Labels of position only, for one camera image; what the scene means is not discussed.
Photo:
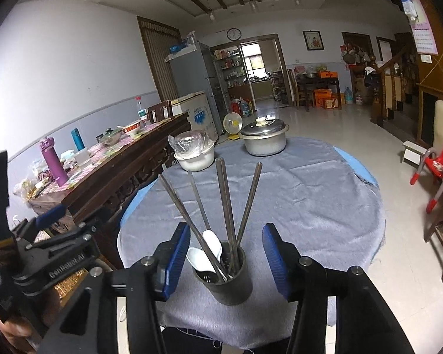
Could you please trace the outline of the person's left hand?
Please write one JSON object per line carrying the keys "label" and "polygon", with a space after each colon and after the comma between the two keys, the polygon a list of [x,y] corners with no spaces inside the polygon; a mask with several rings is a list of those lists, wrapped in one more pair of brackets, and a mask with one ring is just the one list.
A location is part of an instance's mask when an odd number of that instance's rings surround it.
{"label": "person's left hand", "polygon": [[37,350],[28,342],[33,334],[33,329],[26,319],[11,317],[5,322],[0,319],[0,331],[15,349],[28,354],[37,353]]}

